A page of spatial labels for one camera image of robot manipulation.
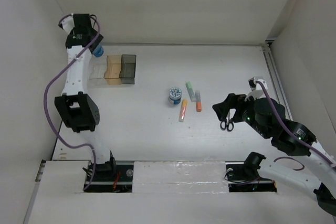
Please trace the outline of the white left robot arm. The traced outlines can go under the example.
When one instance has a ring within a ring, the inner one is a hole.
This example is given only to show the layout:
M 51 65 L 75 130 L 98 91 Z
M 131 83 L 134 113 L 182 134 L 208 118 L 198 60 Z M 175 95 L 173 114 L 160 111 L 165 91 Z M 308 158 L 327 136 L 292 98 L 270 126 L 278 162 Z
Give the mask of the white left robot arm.
M 94 14 L 69 14 L 58 25 L 67 33 L 65 47 L 70 66 L 66 70 L 64 89 L 54 99 L 55 107 L 64 125 L 80 134 L 95 152 L 86 173 L 112 180 L 117 175 L 116 161 L 98 134 L 100 112 L 88 94 L 90 60 L 104 53 L 97 18 Z

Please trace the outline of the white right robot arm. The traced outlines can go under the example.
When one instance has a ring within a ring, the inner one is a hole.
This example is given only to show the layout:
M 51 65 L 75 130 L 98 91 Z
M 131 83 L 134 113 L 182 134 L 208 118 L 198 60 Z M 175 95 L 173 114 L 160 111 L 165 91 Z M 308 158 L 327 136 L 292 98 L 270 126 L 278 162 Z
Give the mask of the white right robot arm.
M 300 162 L 312 175 L 281 166 L 265 155 L 251 152 L 241 168 L 245 181 L 264 178 L 283 183 L 306 194 L 325 212 L 335 215 L 335 160 L 303 124 L 285 117 L 285 108 L 274 99 L 230 93 L 212 106 L 221 123 L 247 123 L 290 159 Z

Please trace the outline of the orange capped grey highlighter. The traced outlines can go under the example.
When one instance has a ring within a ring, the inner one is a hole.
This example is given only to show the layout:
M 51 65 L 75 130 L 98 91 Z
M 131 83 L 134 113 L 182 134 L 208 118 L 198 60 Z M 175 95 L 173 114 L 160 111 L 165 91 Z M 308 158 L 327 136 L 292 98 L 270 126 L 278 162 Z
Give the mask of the orange capped grey highlighter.
M 195 99 L 196 99 L 196 111 L 201 112 L 202 111 L 202 102 L 201 102 L 201 94 L 200 91 L 195 91 Z

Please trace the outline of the green capped highlighter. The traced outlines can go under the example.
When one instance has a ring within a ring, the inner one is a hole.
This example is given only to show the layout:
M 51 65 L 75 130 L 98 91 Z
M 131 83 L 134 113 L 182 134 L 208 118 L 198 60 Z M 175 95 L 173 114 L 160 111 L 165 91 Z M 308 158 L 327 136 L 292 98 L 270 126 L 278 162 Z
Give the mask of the green capped highlighter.
M 192 85 L 189 81 L 186 83 L 186 88 L 187 88 L 188 94 L 190 96 L 191 102 L 195 102 L 196 101 L 195 93 L 194 93 Z

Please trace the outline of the clear plastic container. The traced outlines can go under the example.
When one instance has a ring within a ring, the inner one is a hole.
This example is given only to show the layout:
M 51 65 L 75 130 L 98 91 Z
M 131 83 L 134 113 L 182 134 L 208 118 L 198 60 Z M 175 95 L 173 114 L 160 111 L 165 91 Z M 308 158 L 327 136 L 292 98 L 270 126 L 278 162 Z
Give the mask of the clear plastic container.
M 99 58 L 93 57 L 89 64 L 89 79 L 103 79 L 107 70 L 107 56 L 101 56 Z

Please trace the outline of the yellow capped orange highlighter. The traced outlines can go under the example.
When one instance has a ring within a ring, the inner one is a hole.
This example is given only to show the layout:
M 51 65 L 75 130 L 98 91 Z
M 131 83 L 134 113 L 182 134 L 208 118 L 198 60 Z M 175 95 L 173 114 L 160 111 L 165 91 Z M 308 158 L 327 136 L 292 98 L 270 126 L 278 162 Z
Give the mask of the yellow capped orange highlighter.
M 186 114 L 186 108 L 187 108 L 187 100 L 184 99 L 181 104 L 181 110 L 179 115 L 179 122 L 184 122 L 185 114 Z

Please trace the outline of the amber plastic container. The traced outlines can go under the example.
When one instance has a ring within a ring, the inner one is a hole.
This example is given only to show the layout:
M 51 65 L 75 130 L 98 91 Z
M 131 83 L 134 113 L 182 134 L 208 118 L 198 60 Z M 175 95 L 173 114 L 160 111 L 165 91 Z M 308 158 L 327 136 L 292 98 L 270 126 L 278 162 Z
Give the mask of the amber plastic container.
M 104 73 L 104 79 L 108 85 L 120 85 L 120 72 L 121 72 L 121 55 L 107 56 L 107 68 Z

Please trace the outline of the smoky grey plastic container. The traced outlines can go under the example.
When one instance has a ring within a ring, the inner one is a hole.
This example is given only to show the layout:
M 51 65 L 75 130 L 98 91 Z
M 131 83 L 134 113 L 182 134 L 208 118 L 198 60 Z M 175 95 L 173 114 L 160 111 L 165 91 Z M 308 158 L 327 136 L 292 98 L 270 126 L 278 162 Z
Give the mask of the smoky grey plastic container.
M 121 56 L 119 78 L 122 84 L 135 84 L 136 58 L 136 55 Z

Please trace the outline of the black handled scissors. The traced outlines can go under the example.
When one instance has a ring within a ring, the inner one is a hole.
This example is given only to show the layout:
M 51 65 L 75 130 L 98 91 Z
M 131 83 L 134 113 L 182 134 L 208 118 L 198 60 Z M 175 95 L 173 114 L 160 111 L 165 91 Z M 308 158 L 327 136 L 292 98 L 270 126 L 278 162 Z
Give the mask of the black handled scissors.
M 230 118 L 230 111 L 228 111 L 226 118 L 223 121 L 221 121 L 220 129 L 222 131 L 227 131 L 227 132 L 231 132 L 234 129 L 234 123 L 232 119 Z

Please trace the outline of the aluminium rail right edge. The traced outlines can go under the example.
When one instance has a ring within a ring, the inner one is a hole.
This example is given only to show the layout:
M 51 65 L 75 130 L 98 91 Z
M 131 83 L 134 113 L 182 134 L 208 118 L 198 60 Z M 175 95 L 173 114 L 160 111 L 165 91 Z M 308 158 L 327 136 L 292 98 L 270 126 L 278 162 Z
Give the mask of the aluminium rail right edge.
M 266 40 L 263 44 L 261 44 L 261 48 L 263 50 L 265 61 L 269 70 L 272 86 L 276 94 L 276 100 L 278 101 L 278 103 L 282 104 L 285 107 L 286 118 L 292 120 L 292 114 L 289 109 L 289 105 L 286 99 L 284 89 L 282 87 L 280 76 L 276 68 L 275 60 L 271 52 L 270 46 L 273 42 L 274 42 L 273 40 Z

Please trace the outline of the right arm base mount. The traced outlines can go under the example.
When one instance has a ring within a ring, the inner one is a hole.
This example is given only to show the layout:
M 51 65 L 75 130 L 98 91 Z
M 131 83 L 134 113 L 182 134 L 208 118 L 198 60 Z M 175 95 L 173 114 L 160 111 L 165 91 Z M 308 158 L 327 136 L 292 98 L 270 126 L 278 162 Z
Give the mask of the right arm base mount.
M 230 193 L 254 193 L 271 192 L 276 193 L 277 188 L 273 180 L 260 177 L 258 169 L 266 158 L 255 152 L 251 152 L 242 161 L 226 162 L 226 173 L 224 179 L 228 182 Z

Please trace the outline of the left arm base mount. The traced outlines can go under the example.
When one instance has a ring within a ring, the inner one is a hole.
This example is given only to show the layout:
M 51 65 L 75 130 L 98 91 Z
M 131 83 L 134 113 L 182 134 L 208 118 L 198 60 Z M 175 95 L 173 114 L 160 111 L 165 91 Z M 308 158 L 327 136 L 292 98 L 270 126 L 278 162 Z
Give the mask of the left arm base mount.
M 134 163 L 117 162 L 115 175 L 96 172 L 93 181 L 84 190 L 86 193 L 131 193 L 133 186 Z

